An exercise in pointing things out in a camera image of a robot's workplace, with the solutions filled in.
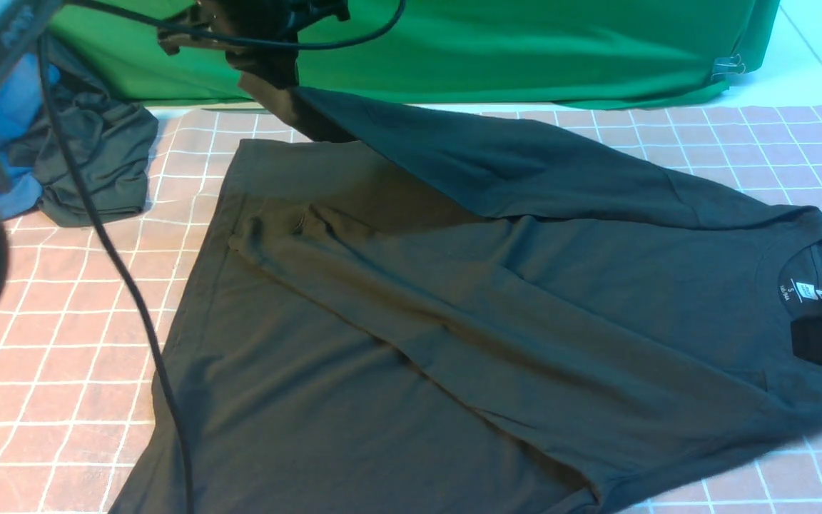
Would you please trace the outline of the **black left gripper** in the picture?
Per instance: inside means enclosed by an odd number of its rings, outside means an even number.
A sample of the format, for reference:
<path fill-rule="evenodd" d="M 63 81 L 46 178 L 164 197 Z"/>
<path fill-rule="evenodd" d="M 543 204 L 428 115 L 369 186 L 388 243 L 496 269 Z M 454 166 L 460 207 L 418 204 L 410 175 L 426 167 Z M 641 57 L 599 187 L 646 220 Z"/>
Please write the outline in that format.
<path fill-rule="evenodd" d="M 200 33 L 297 43 L 300 30 L 330 16 L 350 20 L 348 2 L 196 1 L 164 21 Z"/>

